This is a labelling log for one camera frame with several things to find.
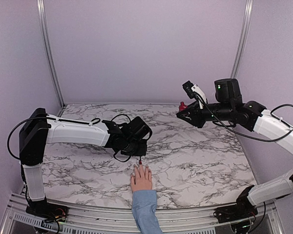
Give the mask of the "blue shirt sleeve forearm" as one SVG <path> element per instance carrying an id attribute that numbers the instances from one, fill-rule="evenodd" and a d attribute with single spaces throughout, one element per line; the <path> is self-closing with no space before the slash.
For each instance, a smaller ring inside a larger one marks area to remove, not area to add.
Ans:
<path id="1" fill-rule="evenodd" d="M 162 234 L 158 219 L 157 194 L 155 190 L 144 190 L 133 193 L 132 214 L 138 230 L 142 234 Z"/>

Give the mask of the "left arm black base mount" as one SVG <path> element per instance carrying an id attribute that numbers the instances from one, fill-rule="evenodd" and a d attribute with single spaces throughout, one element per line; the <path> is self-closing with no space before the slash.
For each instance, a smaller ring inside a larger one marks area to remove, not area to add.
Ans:
<path id="1" fill-rule="evenodd" d="M 25 195 L 27 201 L 26 212 L 39 216 L 47 222 L 66 221 L 68 208 L 66 206 L 49 203 L 44 195 L 41 200 L 32 200 L 29 193 Z"/>

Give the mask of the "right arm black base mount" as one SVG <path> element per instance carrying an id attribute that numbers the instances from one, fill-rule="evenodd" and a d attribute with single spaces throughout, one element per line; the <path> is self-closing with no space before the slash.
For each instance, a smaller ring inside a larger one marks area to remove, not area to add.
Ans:
<path id="1" fill-rule="evenodd" d="M 254 185 L 245 188 L 236 199 L 236 204 L 218 207 L 214 210 L 213 215 L 219 223 L 236 221 L 243 218 L 255 217 L 258 214 L 255 205 L 248 200 L 248 195 Z"/>

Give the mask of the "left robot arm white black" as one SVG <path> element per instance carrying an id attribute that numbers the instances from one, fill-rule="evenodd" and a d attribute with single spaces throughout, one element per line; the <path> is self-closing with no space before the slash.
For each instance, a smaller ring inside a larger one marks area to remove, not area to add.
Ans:
<path id="1" fill-rule="evenodd" d="M 90 144 L 128 157 L 145 156 L 151 128 L 140 118 L 117 124 L 112 120 L 78 121 L 48 115 L 38 108 L 19 132 L 19 158 L 32 208 L 40 216 L 52 213 L 45 201 L 42 162 L 46 144 Z"/>

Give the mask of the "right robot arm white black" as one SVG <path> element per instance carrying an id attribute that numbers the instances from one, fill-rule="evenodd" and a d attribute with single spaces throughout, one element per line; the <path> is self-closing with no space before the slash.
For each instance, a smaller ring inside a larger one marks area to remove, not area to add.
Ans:
<path id="1" fill-rule="evenodd" d="M 190 105 L 181 103 L 176 116 L 197 128 L 202 128 L 208 121 L 219 122 L 229 131 L 235 125 L 240 125 L 262 135 L 261 142 L 275 142 L 293 155 L 293 125 L 256 101 L 244 103 L 235 78 L 217 80 L 214 87 L 217 103 L 208 103 L 198 85 L 185 82 L 183 89 L 195 102 Z M 236 218 L 243 218 L 259 203 L 290 194 L 293 194 L 293 169 L 266 183 L 246 188 L 237 198 L 232 214 Z"/>

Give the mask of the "red nail polish bottle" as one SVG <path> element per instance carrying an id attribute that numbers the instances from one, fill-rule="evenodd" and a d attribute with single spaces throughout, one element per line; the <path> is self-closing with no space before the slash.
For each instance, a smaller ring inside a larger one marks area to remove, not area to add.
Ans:
<path id="1" fill-rule="evenodd" d="M 180 102 L 180 105 L 179 105 L 179 112 L 181 112 L 181 111 L 187 109 L 187 107 L 188 107 L 188 106 L 187 106 L 183 101 L 181 101 L 181 102 Z"/>

